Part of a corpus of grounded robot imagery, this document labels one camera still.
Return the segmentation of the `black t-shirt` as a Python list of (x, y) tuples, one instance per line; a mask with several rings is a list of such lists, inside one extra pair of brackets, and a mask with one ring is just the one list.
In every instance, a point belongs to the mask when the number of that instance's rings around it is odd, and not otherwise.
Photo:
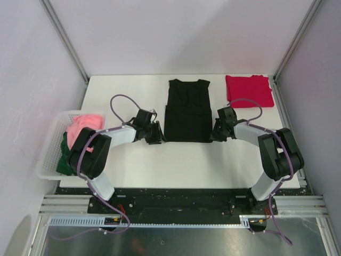
[(164, 136), (167, 142), (211, 143), (210, 81), (169, 81)]

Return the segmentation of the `red t-shirt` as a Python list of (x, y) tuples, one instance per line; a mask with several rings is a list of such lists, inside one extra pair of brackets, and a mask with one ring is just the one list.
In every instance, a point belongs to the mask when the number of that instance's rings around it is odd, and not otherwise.
[(274, 107), (272, 89), (269, 78), (263, 75), (250, 77), (225, 76), (227, 100), (232, 102), (233, 108), (252, 108), (256, 105), (249, 101), (236, 101), (237, 99), (249, 99), (257, 102), (262, 108)]

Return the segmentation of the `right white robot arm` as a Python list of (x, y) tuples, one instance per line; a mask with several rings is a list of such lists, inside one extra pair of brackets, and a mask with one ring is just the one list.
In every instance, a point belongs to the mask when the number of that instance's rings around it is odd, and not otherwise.
[(263, 174), (250, 188), (246, 209), (258, 214), (265, 208), (264, 200), (273, 196), (285, 181), (304, 167), (304, 159), (293, 133), (288, 128), (272, 130), (238, 119), (228, 106), (217, 111), (218, 118), (210, 139), (226, 142), (228, 138), (246, 141), (259, 148)]

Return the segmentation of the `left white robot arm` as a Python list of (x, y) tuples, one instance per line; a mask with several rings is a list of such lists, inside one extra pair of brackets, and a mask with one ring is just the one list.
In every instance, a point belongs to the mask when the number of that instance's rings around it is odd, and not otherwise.
[(140, 109), (137, 116), (119, 127), (94, 130), (85, 127), (81, 130), (70, 150), (68, 165), (83, 179), (93, 194), (100, 198), (99, 207), (106, 213), (117, 209), (118, 201), (113, 197), (115, 189), (104, 168), (109, 150), (127, 143), (145, 140), (149, 145), (165, 141), (155, 110)]

